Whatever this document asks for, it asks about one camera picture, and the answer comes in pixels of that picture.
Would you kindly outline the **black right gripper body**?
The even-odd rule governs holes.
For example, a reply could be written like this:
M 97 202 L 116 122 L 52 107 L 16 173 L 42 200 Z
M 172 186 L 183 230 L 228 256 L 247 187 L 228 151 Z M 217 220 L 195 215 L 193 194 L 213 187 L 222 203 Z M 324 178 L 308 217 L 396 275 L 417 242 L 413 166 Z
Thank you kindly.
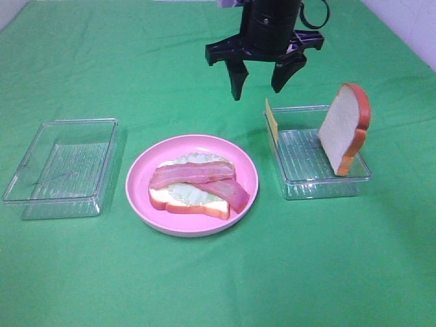
M 244 6 L 236 35 L 205 46 L 209 65 L 218 61 L 279 62 L 320 50 L 324 36 L 304 17 L 303 6 Z

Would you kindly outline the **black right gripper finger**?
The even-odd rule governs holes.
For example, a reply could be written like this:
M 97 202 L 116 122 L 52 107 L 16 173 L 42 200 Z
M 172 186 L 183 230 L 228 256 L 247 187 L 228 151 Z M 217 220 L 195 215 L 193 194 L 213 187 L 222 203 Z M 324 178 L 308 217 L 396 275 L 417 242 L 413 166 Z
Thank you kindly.
M 248 76 L 248 70 L 243 61 L 230 60 L 226 61 L 225 65 L 230 78 L 232 97 L 235 101 L 239 101 L 243 85 Z
M 282 62 L 275 63 L 275 68 L 272 74 L 271 86 L 275 93 L 279 93 L 288 80 L 307 63 L 307 58 L 304 54 L 298 54 L 295 57 L 286 59 Z

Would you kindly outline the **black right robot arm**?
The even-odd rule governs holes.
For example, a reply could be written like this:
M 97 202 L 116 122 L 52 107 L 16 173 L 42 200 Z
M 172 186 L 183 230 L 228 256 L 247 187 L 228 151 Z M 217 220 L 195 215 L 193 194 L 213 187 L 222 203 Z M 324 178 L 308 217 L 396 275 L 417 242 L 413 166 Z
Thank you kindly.
M 321 25 L 312 25 L 305 18 L 305 5 L 299 0 L 222 1 L 221 5 L 243 8 L 240 30 L 236 35 L 205 45 L 205 58 L 210 66 L 225 62 L 236 101 L 249 75 L 245 61 L 273 62 L 271 86 L 278 93 L 306 65 L 305 50 L 320 50 L 323 46 L 324 36 L 319 29 L 330 18 L 328 5 Z

